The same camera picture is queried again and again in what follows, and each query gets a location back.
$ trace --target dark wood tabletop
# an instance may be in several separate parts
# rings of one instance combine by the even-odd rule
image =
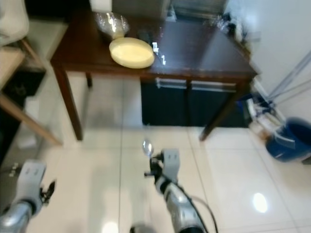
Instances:
[[[78,12],[58,46],[51,63],[61,63],[67,70],[94,72],[115,71],[137,76],[164,75],[178,78],[204,79],[217,76],[226,82],[252,78],[256,73],[234,43],[219,29],[198,23],[154,21],[127,17],[128,37],[137,37],[138,30],[152,32],[166,64],[159,59],[145,69],[129,69],[116,64],[96,27],[91,11]]]
[[[234,83],[236,93],[229,98],[200,136],[204,140],[230,111],[234,102],[245,93],[256,72],[249,65],[236,44],[218,28],[190,22],[156,21],[125,16],[130,25],[128,37],[138,36],[145,30],[158,43],[166,64],[156,57],[148,68],[130,69],[115,63],[109,51],[109,42],[103,40],[97,30],[94,14],[89,10],[77,12],[56,49],[51,64],[78,140],[83,133],[73,101],[66,71],[86,73],[87,83],[92,85],[91,73],[124,74],[141,80],[156,77]]]

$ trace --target white tile floor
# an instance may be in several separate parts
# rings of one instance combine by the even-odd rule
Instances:
[[[138,222],[158,233],[173,232],[163,198],[153,180],[143,177],[145,137],[156,151],[180,149],[179,181],[209,203],[221,233],[311,232],[311,166],[275,161],[247,129],[217,128],[200,143],[200,128],[143,127],[138,80],[93,82],[83,142],[62,148],[44,143],[38,153],[14,149],[5,160],[35,157],[47,163],[45,186],[57,179],[49,206],[33,218],[28,233],[126,233]],[[68,116],[57,101],[61,111],[51,112],[49,126],[71,131],[60,123]],[[9,196],[2,188],[0,194],[1,201]],[[198,207],[213,233],[207,211]]]

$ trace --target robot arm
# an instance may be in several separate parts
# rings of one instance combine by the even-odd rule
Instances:
[[[55,189],[55,182],[47,192],[42,192],[41,182],[46,165],[35,160],[28,160],[23,165],[17,180],[16,196],[0,216],[0,233],[24,233],[30,219],[37,215],[43,204],[48,204]]]
[[[153,149],[146,141],[143,149],[150,157],[151,170],[145,176],[154,176],[156,190],[164,197],[175,233],[208,233],[192,202],[176,185],[180,165],[178,150],[165,149],[161,154],[151,157]]]

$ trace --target plate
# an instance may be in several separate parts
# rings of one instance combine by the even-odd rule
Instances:
[[[127,68],[146,68],[155,61],[151,46],[136,38],[115,39],[110,43],[109,50],[112,59]]]

